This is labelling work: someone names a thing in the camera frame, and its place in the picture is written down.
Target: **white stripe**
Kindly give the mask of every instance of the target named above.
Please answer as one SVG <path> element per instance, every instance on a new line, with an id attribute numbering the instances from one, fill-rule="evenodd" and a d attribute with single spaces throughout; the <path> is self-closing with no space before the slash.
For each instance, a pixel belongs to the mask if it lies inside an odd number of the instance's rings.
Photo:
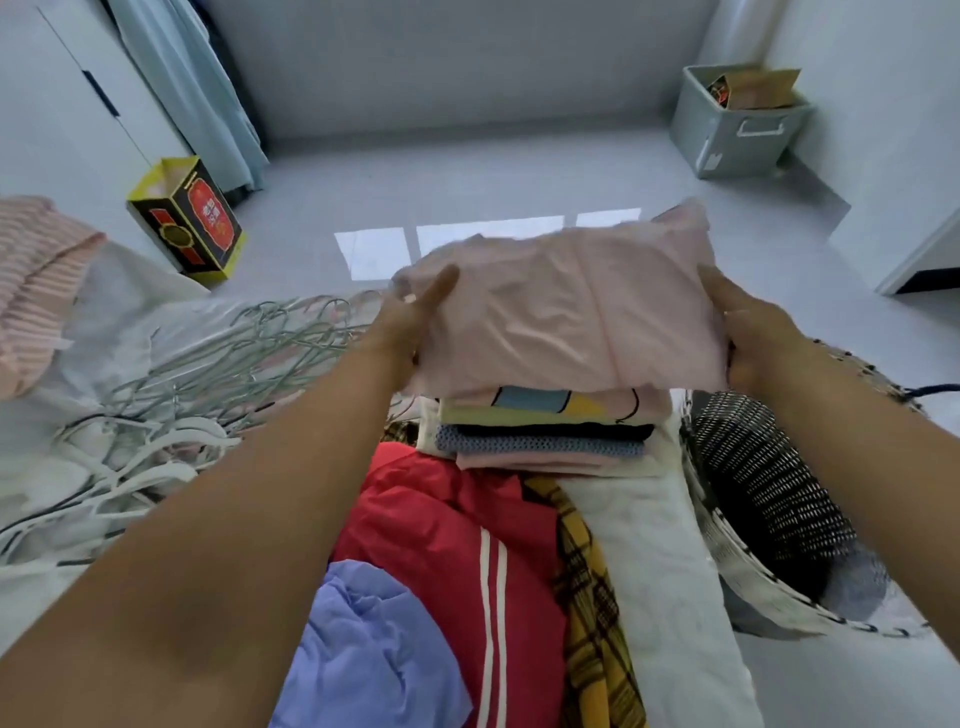
<path id="1" fill-rule="evenodd" d="M 493 632 L 490 620 L 490 531 L 480 528 L 480 598 L 483 600 L 484 626 L 487 629 L 487 649 L 483 657 L 483 687 L 477 706 L 477 728 L 486 728 L 490 719 L 490 693 L 493 682 Z"/>
<path id="2" fill-rule="evenodd" d="M 507 725 L 507 547 L 496 547 L 496 639 L 500 649 L 500 692 L 496 706 L 496 728 Z"/>

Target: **white floor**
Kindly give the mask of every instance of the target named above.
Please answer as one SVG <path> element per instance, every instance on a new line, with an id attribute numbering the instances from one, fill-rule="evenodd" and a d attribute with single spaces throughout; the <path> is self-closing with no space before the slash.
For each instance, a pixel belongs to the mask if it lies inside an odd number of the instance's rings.
<path id="1" fill-rule="evenodd" d="M 377 287 L 431 247 L 475 231 L 524 237 L 639 210 L 649 218 L 696 195 L 721 268 L 783 305 L 804 331 L 905 385 L 960 381 L 960 291 L 877 296 L 828 245 L 835 206 L 790 177 L 699 182 L 663 129 L 560 126 L 300 146 L 275 155 L 268 182 L 239 210 L 250 240 L 218 296 Z M 960 397 L 929 409 L 960 432 Z M 957 722 L 960 666 L 935 640 L 740 643 L 771 728 Z"/>

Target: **white wardrobe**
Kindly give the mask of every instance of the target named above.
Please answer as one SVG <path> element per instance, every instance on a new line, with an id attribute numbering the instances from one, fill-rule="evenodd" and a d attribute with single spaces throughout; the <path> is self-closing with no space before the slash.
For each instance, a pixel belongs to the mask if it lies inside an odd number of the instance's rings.
<path id="1" fill-rule="evenodd" d="M 161 157 L 190 154 L 100 0 L 0 3 L 0 195 L 49 197 L 172 265 L 126 198 Z"/>

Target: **light blue curtain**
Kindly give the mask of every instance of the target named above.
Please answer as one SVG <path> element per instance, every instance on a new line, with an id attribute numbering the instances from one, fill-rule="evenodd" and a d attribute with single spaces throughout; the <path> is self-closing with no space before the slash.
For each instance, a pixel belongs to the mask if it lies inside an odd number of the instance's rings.
<path id="1" fill-rule="evenodd" d="M 262 186 L 268 164 L 189 0 L 109 0 L 133 61 L 224 191 Z"/>

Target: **cardboard box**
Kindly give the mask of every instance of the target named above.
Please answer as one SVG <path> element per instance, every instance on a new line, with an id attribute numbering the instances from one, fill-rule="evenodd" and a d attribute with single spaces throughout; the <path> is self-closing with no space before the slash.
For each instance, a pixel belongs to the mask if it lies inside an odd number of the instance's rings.
<path id="1" fill-rule="evenodd" d="M 749 68 L 728 71 L 707 89 L 724 109 L 780 109 L 794 105 L 793 84 L 799 68 L 771 71 Z"/>
<path id="2" fill-rule="evenodd" d="M 230 277 L 247 234 L 199 157 L 161 159 L 127 201 L 184 275 L 206 286 Z"/>

